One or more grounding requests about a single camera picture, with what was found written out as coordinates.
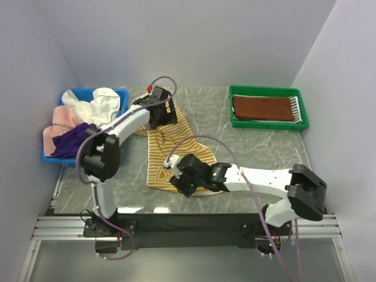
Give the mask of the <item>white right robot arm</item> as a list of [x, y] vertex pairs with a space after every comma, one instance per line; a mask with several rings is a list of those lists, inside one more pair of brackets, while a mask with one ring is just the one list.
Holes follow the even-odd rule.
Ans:
[[199, 187], [211, 192], [255, 191], [279, 197], [277, 203], [263, 208], [258, 226], [264, 234], [273, 234], [298, 217], [323, 219], [327, 185], [303, 164], [295, 164], [292, 169], [251, 169], [230, 163], [209, 165], [189, 154], [172, 155], [164, 161], [164, 167], [172, 170], [171, 184], [186, 197]]

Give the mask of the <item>brown towel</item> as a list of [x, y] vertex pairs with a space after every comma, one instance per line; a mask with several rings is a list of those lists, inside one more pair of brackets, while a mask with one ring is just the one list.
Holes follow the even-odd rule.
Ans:
[[233, 109], [239, 120], [294, 120], [289, 98], [234, 96]]

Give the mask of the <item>green white striped towel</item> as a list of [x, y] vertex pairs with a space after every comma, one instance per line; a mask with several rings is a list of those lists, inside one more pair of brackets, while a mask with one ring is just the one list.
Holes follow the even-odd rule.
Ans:
[[290, 103], [291, 103], [291, 110], [292, 110], [292, 113], [293, 113], [293, 116], [294, 116], [294, 120], [292, 122], [278, 122], [278, 121], [275, 121], [275, 120], [272, 120], [272, 121], [266, 121], [266, 120], [239, 120], [234, 115], [233, 98], [232, 98], [231, 110], [232, 110], [233, 117], [234, 117], [235, 120], [246, 121], [246, 122], [263, 122], [263, 123], [272, 122], [272, 123], [292, 123], [292, 124], [299, 124], [299, 123], [301, 123], [303, 121], [303, 118], [302, 118], [301, 111], [300, 111], [298, 97], [297, 96], [290, 96], [290, 97], [278, 97], [278, 98], [289, 98]]

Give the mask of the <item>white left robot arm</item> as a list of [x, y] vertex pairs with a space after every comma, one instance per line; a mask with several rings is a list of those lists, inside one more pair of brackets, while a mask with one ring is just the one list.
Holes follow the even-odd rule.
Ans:
[[150, 93], [140, 96], [128, 110], [108, 125], [90, 126], [86, 139], [76, 155], [79, 179], [92, 187], [93, 212], [101, 217], [97, 228], [104, 236], [117, 232], [118, 221], [112, 218], [117, 212], [113, 189], [104, 185], [120, 166], [120, 146], [138, 128], [155, 129], [177, 123], [172, 97], [175, 93], [153, 86]]

